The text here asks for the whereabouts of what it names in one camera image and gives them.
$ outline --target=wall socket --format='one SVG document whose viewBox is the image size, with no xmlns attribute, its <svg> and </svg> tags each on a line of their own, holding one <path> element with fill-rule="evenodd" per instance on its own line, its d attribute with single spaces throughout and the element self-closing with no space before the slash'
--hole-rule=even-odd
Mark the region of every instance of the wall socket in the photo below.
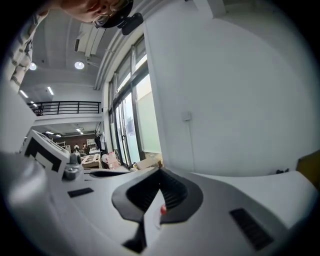
<svg viewBox="0 0 320 256">
<path fill-rule="evenodd" d="M 191 112 L 190 111 L 183 111 L 181 113 L 181 120 L 183 122 L 188 122 L 191 120 Z"/>
</svg>

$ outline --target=window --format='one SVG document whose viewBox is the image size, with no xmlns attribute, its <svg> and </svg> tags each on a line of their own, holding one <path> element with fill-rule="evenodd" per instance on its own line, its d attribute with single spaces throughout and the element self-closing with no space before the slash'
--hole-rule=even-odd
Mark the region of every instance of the window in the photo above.
<svg viewBox="0 0 320 256">
<path fill-rule="evenodd" d="M 135 47 L 135 70 L 137 70 L 147 60 L 146 44 L 143 38 Z"/>
<path fill-rule="evenodd" d="M 145 40 L 141 38 L 123 58 L 109 82 L 113 150 L 121 164 L 128 168 L 146 158 L 162 160 L 150 76 L 148 66 L 144 65 L 146 61 Z M 128 84 L 132 73 L 135 76 Z"/>
<path fill-rule="evenodd" d="M 145 153 L 161 154 L 150 75 L 137 84 L 136 98 L 142 150 Z"/>
<path fill-rule="evenodd" d="M 116 85 L 116 93 L 118 93 L 128 82 L 131 77 L 131 55 L 130 52 L 124 58 L 117 71 L 118 81 Z"/>
</svg>

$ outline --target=black railing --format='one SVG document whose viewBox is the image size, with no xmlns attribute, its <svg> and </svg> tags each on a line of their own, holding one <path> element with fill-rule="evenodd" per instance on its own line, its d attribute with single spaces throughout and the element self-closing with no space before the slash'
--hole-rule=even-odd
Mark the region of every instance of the black railing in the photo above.
<svg viewBox="0 0 320 256">
<path fill-rule="evenodd" d="M 101 102 L 97 101 L 44 101 L 27 105 L 37 116 L 62 114 L 99 114 Z"/>
</svg>

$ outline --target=wooden pallet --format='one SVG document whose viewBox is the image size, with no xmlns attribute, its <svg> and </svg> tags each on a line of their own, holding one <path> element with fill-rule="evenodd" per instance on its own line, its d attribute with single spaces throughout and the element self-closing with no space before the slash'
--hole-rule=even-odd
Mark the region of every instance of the wooden pallet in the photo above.
<svg viewBox="0 0 320 256">
<path fill-rule="evenodd" d="M 100 154 L 93 154 L 81 157 L 81 163 L 83 168 L 100 168 L 102 169 Z"/>
</svg>

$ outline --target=person standing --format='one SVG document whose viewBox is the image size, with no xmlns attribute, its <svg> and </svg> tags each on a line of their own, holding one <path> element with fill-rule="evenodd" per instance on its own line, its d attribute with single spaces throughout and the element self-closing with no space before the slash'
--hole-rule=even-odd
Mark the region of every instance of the person standing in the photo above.
<svg viewBox="0 0 320 256">
<path fill-rule="evenodd" d="M 87 145 L 85 143 L 83 143 L 83 152 L 86 154 L 86 155 L 89 155 L 89 151 L 90 149 L 87 147 Z"/>
<path fill-rule="evenodd" d="M 74 146 L 74 151 L 78 152 L 79 151 L 79 146 L 78 144 L 76 143 L 75 146 Z"/>
</svg>

